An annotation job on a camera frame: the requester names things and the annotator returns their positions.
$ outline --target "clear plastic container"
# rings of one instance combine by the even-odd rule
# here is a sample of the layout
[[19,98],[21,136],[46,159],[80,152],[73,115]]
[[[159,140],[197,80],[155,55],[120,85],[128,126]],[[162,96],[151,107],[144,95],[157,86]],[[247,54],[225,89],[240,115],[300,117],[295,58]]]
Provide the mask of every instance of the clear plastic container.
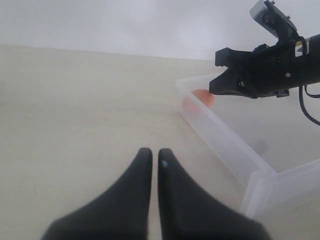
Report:
[[[209,89],[216,76],[177,80],[180,110],[246,187],[242,213],[270,217],[320,197],[320,127],[304,117],[298,91],[255,100],[216,96],[210,109],[192,91]],[[316,101],[305,98],[317,117]]]

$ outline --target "cable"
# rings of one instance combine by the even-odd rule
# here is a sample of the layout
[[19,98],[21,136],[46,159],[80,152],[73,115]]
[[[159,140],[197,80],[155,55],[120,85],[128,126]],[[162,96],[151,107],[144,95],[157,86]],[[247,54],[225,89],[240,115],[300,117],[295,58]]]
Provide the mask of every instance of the cable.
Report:
[[[305,58],[306,55],[307,55],[307,41],[305,40],[304,37],[299,37],[299,39],[301,40],[302,42],[302,56]],[[307,111],[306,109],[306,106],[305,106],[305,102],[304,102],[304,91],[306,92],[306,94],[311,97],[311,98],[314,98],[314,99],[317,99],[317,98],[320,98],[320,94],[319,95],[313,95],[313,94],[309,94],[308,91],[307,91],[307,85],[304,86],[303,88],[303,85],[300,85],[299,86],[299,102],[300,102],[300,107],[301,107],[301,110],[303,112],[303,114],[311,121],[313,122],[314,124],[317,124],[318,126],[320,126],[320,121],[316,120],[315,118],[313,118]]]

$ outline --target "orange object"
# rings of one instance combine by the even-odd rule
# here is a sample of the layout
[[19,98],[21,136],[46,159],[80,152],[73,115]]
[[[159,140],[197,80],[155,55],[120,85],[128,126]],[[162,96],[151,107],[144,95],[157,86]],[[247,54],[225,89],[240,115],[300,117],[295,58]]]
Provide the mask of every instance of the orange object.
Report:
[[[192,91],[192,93],[208,108],[212,107],[212,105],[215,103],[216,96],[210,93],[207,89],[197,89]],[[198,106],[189,98],[185,98],[182,101],[182,108],[194,113],[199,111]]]

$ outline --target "beige table surface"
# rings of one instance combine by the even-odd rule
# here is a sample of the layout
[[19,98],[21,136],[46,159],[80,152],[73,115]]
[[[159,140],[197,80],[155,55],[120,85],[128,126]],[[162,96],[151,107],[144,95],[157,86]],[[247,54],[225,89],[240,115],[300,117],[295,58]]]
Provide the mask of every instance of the beige table surface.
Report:
[[[210,61],[0,48],[0,239],[36,240],[105,191],[140,147],[153,151],[149,239],[160,240],[157,154],[171,148],[238,210],[245,188],[178,113],[175,80]],[[275,240],[320,239],[320,202],[264,222]]]

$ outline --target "white wall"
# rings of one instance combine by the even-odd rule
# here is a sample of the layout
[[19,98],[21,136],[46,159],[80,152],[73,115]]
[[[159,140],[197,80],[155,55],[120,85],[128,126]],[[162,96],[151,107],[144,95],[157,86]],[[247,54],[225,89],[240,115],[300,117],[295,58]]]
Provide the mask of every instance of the white wall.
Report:
[[[212,60],[224,47],[276,39],[249,14],[257,0],[0,0],[0,44]],[[277,0],[299,33],[320,33],[319,0]]]

